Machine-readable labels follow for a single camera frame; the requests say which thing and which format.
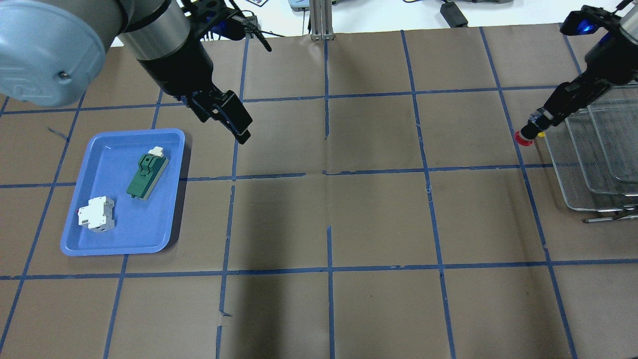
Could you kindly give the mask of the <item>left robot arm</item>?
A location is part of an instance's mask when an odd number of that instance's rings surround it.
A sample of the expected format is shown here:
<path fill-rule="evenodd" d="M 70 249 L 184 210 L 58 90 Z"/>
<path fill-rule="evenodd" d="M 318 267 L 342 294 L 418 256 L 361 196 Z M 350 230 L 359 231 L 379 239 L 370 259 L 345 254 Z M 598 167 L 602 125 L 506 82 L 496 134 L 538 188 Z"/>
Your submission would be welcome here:
<path fill-rule="evenodd" d="M 216 120 L 237 142 L 252 118 L 233 91 L 213 82 L 201 39 L 244 39 L 250 24 L 224 0 L 3 0 L 1 93 L 39 107 L 77 102 L 118 38 L 167 95 L 200 121 Z"/>

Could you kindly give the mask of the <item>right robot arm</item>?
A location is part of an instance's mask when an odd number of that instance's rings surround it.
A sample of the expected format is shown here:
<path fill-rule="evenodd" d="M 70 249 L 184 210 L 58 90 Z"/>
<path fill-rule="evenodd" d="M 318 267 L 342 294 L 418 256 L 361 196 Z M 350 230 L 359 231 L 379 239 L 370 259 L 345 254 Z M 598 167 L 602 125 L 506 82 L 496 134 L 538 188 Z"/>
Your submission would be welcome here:
<path fill-rule="evenodd" d="M 586 54 L 586 70 L 554 90 L 519 131 L 522 138 L 535 139 L 549 127 L 560 125 L 574 112 L 592 104 L 611 88 L 637 79 L 637 7 L 619 16 L 601 7 L 583 6 L 569 13 L 560 32 L 567 36 L 582 36 L 593 34 L 600 28 L 604 28 L 607 34 Z"/>

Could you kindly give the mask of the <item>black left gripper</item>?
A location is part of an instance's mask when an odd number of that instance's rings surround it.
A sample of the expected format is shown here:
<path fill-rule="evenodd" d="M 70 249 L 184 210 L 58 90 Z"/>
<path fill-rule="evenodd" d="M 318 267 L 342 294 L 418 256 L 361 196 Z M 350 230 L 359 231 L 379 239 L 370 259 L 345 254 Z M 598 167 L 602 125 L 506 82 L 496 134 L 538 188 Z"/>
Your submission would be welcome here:
<path fill-rule="evenodd" d="M 168 55 L 139 62 L 164 93 L 189 107 L 200 121 L 223 123 L 240 145 L 251 137 L 253 119 L 234 91 L 214 84 L 212 59 L 199 40 L 189 39 Z"/>

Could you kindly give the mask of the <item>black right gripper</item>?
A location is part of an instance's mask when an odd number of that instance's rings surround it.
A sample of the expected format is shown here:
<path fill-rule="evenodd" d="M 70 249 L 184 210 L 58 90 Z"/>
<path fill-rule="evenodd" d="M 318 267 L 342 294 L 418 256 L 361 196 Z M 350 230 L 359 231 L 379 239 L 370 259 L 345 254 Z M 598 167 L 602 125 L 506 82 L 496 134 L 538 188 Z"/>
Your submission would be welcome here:
<path fill-rule="evenodd" d="M 590 105 L 609 89 L 637 79 L 637 41 L 625 30 L 608 32 L 585 56 L 586 70 L 561 83 L 528 120 L 528 133 L 540 134 Z"/>

